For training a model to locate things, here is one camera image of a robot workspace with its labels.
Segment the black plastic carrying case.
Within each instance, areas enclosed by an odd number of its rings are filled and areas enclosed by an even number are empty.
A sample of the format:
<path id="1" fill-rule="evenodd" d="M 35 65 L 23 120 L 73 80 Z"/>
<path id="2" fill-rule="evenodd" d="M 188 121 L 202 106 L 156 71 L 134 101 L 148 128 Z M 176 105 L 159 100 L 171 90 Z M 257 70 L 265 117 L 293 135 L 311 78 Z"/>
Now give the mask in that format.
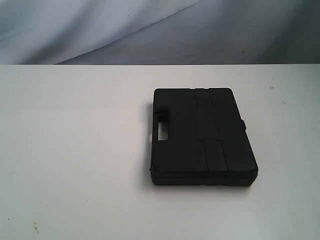
<path id="1" fill-rule="evenodd" d="M 250 186 L 258 176 L 230 88 L 158 88 L 150 176 L 157 186 Z"/>

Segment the white backdrop cloth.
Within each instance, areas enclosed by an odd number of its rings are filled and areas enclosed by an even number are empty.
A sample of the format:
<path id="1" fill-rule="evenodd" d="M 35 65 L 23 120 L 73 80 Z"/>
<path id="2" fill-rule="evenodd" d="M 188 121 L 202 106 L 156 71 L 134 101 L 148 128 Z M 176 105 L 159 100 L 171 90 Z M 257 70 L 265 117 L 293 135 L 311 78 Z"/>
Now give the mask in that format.
<path id="1" fill-rule="evenodd" d="M 3 0 L 0 62 L 317 64 L 317 0 Z"/>

